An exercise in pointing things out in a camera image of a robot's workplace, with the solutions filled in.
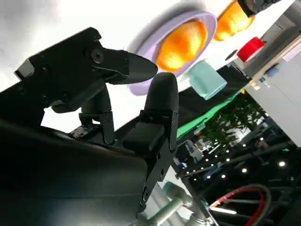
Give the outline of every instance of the red hose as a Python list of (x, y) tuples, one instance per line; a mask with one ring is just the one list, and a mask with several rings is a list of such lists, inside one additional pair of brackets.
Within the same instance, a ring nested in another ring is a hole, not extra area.
[(243, 189), (236, 189), (232, 192), (227, 193), (226, 195), (224, 195), (223, 197), (219, 198), (218, 200), (216, 200), (214, 203), (212, 203), (210, 205), (210, 207), (216, 207), (219, 206), (220, 204), (222, 204), (225, 200), (227, 200), (228, 198), (239, 194), (239, 193), (243, 193), (243, 192), (250, 192), (250, 191), (257, 191), (260, 195), (260, 204), (256, 210), (256, 212), (254, 213), (254, 215), (249, 219), (249, 221), (245, 224), (245, 226), (251, 226), (252, 223), (258, 218), (258, 216), (260, 215), (262, 209), (264, 208), (265, 205), (265, 197), (262, 194), (261, 190), (257, 187), (246, 187)]

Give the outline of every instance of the black robotic arm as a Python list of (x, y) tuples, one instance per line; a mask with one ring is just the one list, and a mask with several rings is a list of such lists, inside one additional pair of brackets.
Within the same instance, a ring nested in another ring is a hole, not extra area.
[[(130, 225), (167, 173), (176, 150), (175, 76), (153, 78), (136, 125), (116, 141), (105, 83), (145, 81), (158, 69), (99, 39), (88, 28), (28, 58), (16, 71), (21, 81), (0, 93), (1, 225)], [(50, 106), (81, 107), (81, 125), (70, 134), (42, 127)]]

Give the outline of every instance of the light blue cup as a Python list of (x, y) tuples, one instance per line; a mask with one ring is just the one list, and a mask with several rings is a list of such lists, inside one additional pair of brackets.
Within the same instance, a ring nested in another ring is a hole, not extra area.
[(215, 96), (227, 85), (226, 80), (205, 61), (197, 62), (187, 74), (191, 87), (205, 100)]

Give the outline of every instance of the red lid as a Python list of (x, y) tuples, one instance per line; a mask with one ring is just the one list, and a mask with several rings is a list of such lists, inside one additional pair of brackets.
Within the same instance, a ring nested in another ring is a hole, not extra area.
[(240, 51), (238, 51), (237, 56), (243, 61), (247, 61), (250, 57), (253, 57), (259, 52), (264, 46), (264, 43), (257, 37), (252, 38), (248, 43), (246, 43)]

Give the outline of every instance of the lavender plate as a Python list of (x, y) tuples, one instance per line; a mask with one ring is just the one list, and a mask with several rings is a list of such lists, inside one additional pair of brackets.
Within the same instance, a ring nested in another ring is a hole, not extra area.
[[(155, 62), (158, 55), (158, 50), (161, 46), (161, 42), (163, 41), (163, 39), (175, 28), (190, 20), (199, 20), (203, 22), (208, 31), (208, 38), (204, 47), (198, 52), (196, 57), (192, 61), (186, 63), (181, 69), (174, 73), (176, 77), (180, 76), (201, 56), (201, 54), (211, 42), (217, 26), (217, 20), (213, 14), (199, 10), (194, 10), (174, 17), (173, 19), (169, 20), (164, 25), (162, 25), (159, 29), (157, 29), (141, 45), (136, 54), (143, 56), (144, 58), (147, 58), (152, 62)], [(128, 86), (134, 95), (144, 96), (147, 94), (150, 84), (151, 79), (140, 83), (129, 84)]]

